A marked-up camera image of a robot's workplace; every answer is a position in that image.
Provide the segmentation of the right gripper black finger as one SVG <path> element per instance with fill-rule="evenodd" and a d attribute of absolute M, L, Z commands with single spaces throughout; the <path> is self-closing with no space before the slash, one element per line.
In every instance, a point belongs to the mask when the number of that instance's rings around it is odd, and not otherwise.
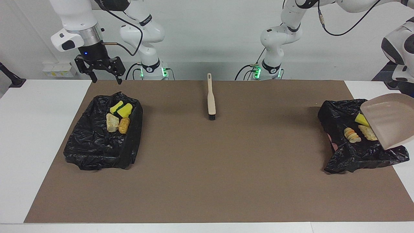
<path fill-rule="evenodd" d="M 119 56 L 109 58 L 107 60 L 106 68 L 107 72 L 112 74 L 115 77 L 117 84 L 120 85 L 122 83 L 122 76 L 126 72 L 125 66 L 123 65 L 121 58 Z"/>
<path fill-rule="evenodd" d="M 94 68 L 92 66 L 87 67 L 82 56 L 76 56 L 74 58 L 74 61 L 80 73 L 88 75 L 93 83 L 97 82 L 98 79 L 95 72 L 93 71 Z"/>

